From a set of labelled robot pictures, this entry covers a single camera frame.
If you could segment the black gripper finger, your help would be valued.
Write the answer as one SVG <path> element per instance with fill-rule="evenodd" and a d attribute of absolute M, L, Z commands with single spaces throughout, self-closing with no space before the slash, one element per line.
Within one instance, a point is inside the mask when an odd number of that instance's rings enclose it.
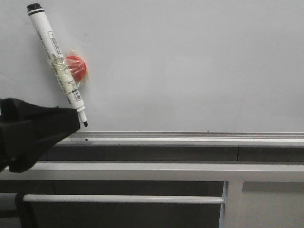
<path fill-rule="evenodd" d="M 42 107 L 15 98 L 0 101 L 0 169 L 29 170 L 55 144 L 80 128 L 71 108 Z"/>

